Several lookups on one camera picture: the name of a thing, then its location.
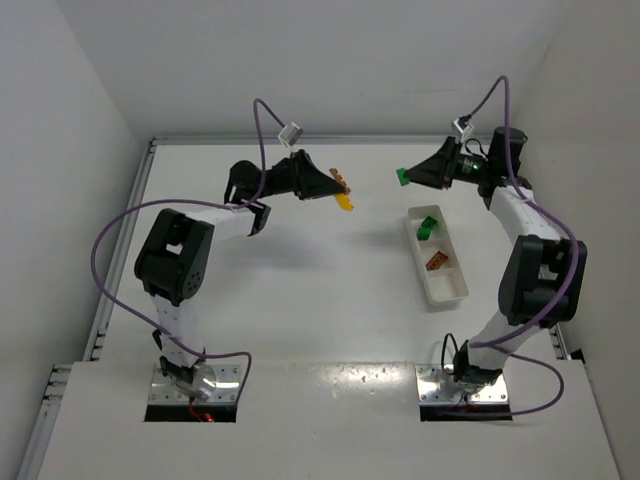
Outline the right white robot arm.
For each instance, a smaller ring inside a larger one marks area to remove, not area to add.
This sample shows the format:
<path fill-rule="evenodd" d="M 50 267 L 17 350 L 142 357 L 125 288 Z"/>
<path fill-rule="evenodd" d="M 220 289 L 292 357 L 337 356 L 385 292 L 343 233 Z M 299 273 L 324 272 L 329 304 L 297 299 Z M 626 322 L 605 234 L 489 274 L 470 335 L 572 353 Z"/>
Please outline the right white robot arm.
<path fill-rule="evenodd" d="M 577 311 L 587 247 L 536 203 L 531 184 L 519 176 L 526 142 L 523 131 L 498 127 L 487 154 L 477 155 L 448 137 L 431 157 L 397 172 L 403 185 L 439 190 L 456 180 L 476 185 L 512 243 L 497 312 L 453 359 L 454 381 L 472 390 L 494 383 L 527 340 L 570 321 Z"/>

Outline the yellow lego brick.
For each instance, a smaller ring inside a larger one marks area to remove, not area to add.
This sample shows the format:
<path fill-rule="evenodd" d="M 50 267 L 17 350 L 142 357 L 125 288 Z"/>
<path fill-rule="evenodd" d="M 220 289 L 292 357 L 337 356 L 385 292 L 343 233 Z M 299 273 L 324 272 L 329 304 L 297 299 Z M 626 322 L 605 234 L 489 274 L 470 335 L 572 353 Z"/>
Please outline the yellow lego brick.
<path fill-rule="evenodd" d="M 354 204 L 352 203 L 350 197 L 347 194 L 336 194 L 334 199 L 337 205 L 344 211 L 353 211 Z"/>

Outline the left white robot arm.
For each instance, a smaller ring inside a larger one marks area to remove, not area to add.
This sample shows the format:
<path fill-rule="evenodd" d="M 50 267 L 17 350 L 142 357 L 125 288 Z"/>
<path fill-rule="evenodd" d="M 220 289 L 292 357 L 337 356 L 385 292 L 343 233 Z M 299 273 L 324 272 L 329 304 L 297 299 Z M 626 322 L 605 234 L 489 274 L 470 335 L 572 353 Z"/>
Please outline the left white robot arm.
<path fill-rule="evenodd" d="M 161 373 L 192 400 L 207 401 L 215 389 L 215 373 L 205 360 L 193 302 L 204 282 L 211 247 L 260 233 L 271 212 L 262 198 L 287 193 L 300 200 L 333 197 L 341 208 L 353 207 L 339 171 L 321 172 L 306 151 L 298 150 L 266 171 L 248 160 L 236 162 L 222 208 L 190 213 L 165 208 L 147 235 L 134 274 L 158 318 L 153 338 L 160 350 Z"/>

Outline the brown lego brick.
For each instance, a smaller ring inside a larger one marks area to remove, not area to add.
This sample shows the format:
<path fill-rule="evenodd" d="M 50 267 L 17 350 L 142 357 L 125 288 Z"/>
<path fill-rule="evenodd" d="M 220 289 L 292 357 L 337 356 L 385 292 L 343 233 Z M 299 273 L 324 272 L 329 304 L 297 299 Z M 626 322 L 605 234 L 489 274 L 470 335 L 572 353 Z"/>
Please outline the brown lego brick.
<path fill-rule="evenodd" d="M 349 195 L 351 193 L 351 189 L 348 186 L 346 180 L 344 179 L 344 177 L 342 176 L 342 174 L 339 172 L 339 170 L 335 167 L 330 168 L 329 169 L 329 173 L 331 174 L 331 176 L 333 177 L 333 179 L 343 187 L 343 194 L 344 195 Z"/>
<path fill-rule="evenodd" d="M 449 257 L 442 251 L 438 250 L 425 264 L 428 272 L 439 270 L 447 266 Z"/>

